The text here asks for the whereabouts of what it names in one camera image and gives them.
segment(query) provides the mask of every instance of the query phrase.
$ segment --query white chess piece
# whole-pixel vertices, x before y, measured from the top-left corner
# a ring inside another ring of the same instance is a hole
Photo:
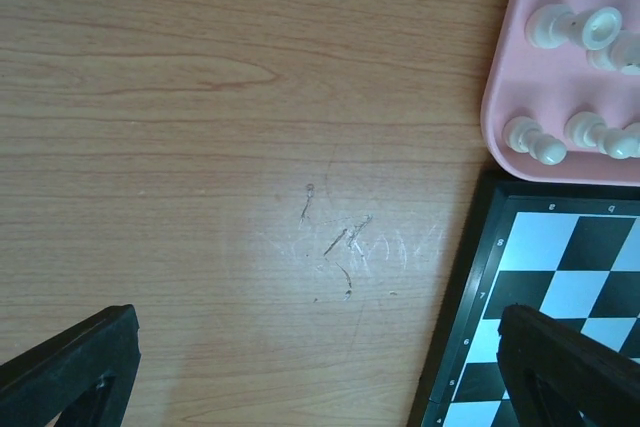
[[[635,134],[636,139],[638,139],[638,150],[631,157],[640,158],[640,122],[636,122],[635,124],[631,124],[626,129],[624,129],[624,131],[625,132],[631,132],[632,134]]]
[[[587,60],[596,69],[640,75],[640,34],[623,30],[608,47],[587,52]]]
[[[502,137],[516,152],[528,152],[531,157],[545,165],[556,165],[567,155],[564,142],[545,134],[542,127],[529,117],[515,117],[507,122]]]
[[[597,147],[614,159],[627,159],[638,151],[636,135],[607,127],[605,120],[593,112],[579,112],[571,117],[564,132],[578,147]]]
[[[540,49],[555,49],[570,40],[587,50],[600,50],[615,40],[622,14],[614,7],[574,14],[568,5],[549,4],[536,10],[525,27],[527,39]]]

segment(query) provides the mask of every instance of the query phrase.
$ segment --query wood grain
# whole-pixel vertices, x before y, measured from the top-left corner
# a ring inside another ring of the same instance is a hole
[[[0,0],[0,361],[133,303],[125,425],[403,425],[506,2]]]

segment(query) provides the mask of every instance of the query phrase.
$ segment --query wooden table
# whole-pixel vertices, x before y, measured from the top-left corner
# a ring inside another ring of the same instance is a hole
[[[0,361],[132,303],[125,425],[403,425],[506,3],[0,0]]]

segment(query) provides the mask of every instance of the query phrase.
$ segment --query chessboard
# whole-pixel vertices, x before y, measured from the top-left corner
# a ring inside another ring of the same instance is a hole
[[[640,362],[640,189],[483,174],[409,426],[517,427],[496,354],[529,305]]]

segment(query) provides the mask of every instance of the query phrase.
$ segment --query plastic tray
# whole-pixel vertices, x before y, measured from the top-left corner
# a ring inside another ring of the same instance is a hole
[[[600,114],[611,127],[640,121],[640,77],[594,69],[585,51],[569,43],[553,50],[531,46],[525,23],[551,3],[568,4],[574,12],[613,6],[624,16],[624,29],[640,31],[640,0],[509,0],[482,102],[482,134],[489,151],[505,170],[526,180],[640,186],[640,159],[615,160],[579,149],[563,133],[567,120],[583,110]],[[518,115],[535,119],[565,140],[566,159],[548,166],[511,150],[502,129]]]

